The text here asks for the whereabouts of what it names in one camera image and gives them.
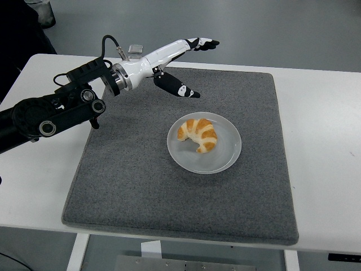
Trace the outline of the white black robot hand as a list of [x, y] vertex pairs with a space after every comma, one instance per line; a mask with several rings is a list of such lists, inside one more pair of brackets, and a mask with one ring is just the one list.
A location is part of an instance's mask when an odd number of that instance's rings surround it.
[[165, 45], [139, 60], [129, 62], [124, 60], [120, 66], [125, 80], [125, 89], [133, 90], [143, 79], [152, 77], [158, 88], [176, 97], [199, 98], [198, 92], [191, 90], [182, 81], [163, 71], [163, 68], [188, 51], [213, 50], [218, 45], [219, 41], [210, 38], [189, 38]]

